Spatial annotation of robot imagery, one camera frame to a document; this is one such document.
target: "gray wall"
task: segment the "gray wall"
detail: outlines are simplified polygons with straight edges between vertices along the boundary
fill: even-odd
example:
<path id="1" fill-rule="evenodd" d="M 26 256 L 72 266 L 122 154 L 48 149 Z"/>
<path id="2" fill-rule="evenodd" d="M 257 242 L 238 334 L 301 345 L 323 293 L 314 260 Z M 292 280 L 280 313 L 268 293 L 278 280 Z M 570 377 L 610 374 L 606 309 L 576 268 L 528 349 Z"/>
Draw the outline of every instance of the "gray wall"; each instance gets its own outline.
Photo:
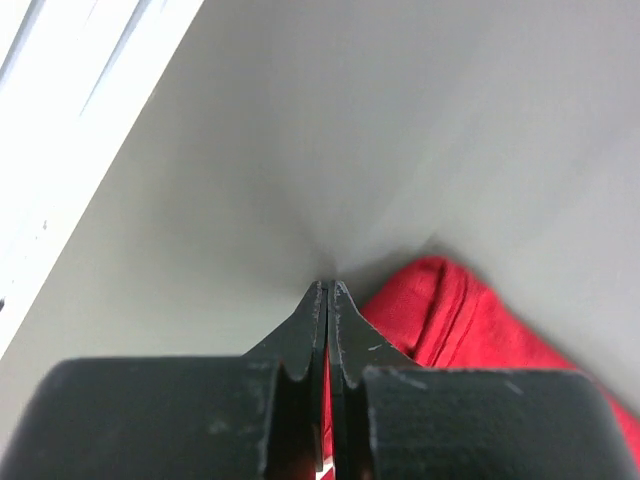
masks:
<path id="1" fill-rule="evenodd" d="M 205 1 L 0 362 L 236 353 L 453 253 L 640 406 L 640 4 Z"/>

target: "scratch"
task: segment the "scratch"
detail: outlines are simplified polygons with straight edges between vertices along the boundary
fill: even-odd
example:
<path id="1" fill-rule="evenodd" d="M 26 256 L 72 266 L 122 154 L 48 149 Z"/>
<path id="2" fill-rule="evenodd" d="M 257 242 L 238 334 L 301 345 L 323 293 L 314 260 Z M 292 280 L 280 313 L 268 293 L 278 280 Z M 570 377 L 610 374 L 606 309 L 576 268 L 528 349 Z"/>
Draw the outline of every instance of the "scratch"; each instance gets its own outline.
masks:
<path id="1" fill-rule="evenodd" d="M 221 419 L 214 420 L 207 427 L 207 432 L 209 432 L 210 435 L 216 435 L 217 433 L 228 432 L 228 431 L 229 431 L 229 425 L 227 424 L 227 422 Z"/>
<path id="2" fill-rule="evenodd" d="M 260 431 L 260 427 L 257 427 L 255 425 L 247 425 L 238 430 L 238 433 L 240 435 L 246 435 L 247 433 L 254 433 L 258 431 Z"/>
<path id="3" fill-rule="evenodd" d="M 362 375 L 366 378 L 378 378 L 380 376 L 380 369 L 377 367 L 372 367 L 368 365 L 365 367 Z"/>
<path id="4" fill-rule="evenodd" d="M 378 449 L 378 424 L 376 423 L 376 411 L 373 407 L 368 408 L 369 414 L 369 445 L 375 452 Z"/>
<path id="5" fill-rule="evenodd" d="M 505 381 L 504 384 L 507 386 L 509 390 L 511 390 L 516 395 L 523 395 L 524 392 L 520 387 L 518 387 L 515 383 L 510 382 L 509 380 Z"/>
<path id="6" fill-rule="evenodd" d="M 419 382 L 418 380 L 414 380 L 413 378 L 405 375 L 404 373 L 399 372 L 395 368 L 390 368 L 389 373 L 392 377 L 396 377 L 402 383 L 406 383 L 407 385 L 411 385 L 412 387 L 418 388 L 420 390 L 427 390 L 427 384 L 423 382 Z"/>
<path id="7" fill-rule="evenodd" d="M 251 362 L 248 367 L 253 370 L 269 370 L 273 368 L 273 364 L 271 362 Z"/>
<path id="8" fill-rule="evenodd" d="M 260 382 L 253 379 L 247 380 L 246 383 L 249 395 L 251 395 L 256 401 L 256 410 L 262 415 L 267 407 L 267 399 L 265 398 L 264 391 Z"/>

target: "white surface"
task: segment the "white surface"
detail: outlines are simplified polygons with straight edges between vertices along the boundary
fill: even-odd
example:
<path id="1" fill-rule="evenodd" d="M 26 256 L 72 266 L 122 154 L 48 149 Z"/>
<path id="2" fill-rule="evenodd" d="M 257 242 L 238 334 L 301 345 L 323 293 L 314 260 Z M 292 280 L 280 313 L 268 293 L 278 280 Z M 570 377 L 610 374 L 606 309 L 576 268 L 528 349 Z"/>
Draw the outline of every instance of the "white surface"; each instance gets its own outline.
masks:
<path id="1" fill-rule="evenodd" d="M 316 473 L 316 480 L 320 480 L 321 478 L 323 478 L 327 473 L 329 473 L 329 470 L 331 470 L 332 468 L 333 461 L 331 459 L 329 459 L 329 461 L 325 461 L 322 471 Z"/>
<path id="2" fill-rule="evenodd" d="M 0 90 L 0 357 L 202 0 L 45 2 Z"/>
<path id="3" fill-rule="evenodd" d="M 61 358 L 239 353 L 312 279 L 362 295 L 433 249 L 640 406 L 639 24 L 206 2 L 0 362 L 0 434 Z"/>
<path id="4" fill-rule="evenodd" d="M 31 0 L 0 2 L 0 64 L 6 57 L 18 33 Z"/>

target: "red cloth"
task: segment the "red cloth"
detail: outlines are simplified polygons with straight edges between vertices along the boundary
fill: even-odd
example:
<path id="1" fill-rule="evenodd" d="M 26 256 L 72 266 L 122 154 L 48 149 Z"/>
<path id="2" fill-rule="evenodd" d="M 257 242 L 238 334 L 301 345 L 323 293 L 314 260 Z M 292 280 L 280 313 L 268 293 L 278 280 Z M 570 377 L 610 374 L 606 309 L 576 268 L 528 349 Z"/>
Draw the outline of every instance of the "red cloth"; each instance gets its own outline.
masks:
<path id="1" fill-rule="evenodd" d="M 362 314 L 425 367 L 576 368 L 519 323 L 471 272 L 445 258 L 423 258 L 396 273 Z M 615 401 L 611 405 L 640 464 L 640 423 Z M 327 456 L 333 451 L 329 408 L 326 396 Z"/>

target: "black tool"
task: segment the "black tool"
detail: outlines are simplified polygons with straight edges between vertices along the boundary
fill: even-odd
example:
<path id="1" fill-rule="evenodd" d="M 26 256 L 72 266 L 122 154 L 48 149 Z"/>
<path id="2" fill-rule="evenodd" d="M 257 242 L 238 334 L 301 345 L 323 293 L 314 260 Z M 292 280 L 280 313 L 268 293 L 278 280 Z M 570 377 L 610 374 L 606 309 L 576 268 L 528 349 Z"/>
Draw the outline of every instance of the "black tool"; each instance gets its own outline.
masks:
<path id="1" fill-rule="evenodd" d="M 314 478 L 327 352 L 338 480 L 638 478 L 585 376 L 420 368 L 316 282 L 244 356 L 58 365 L 0 479 Z"/>

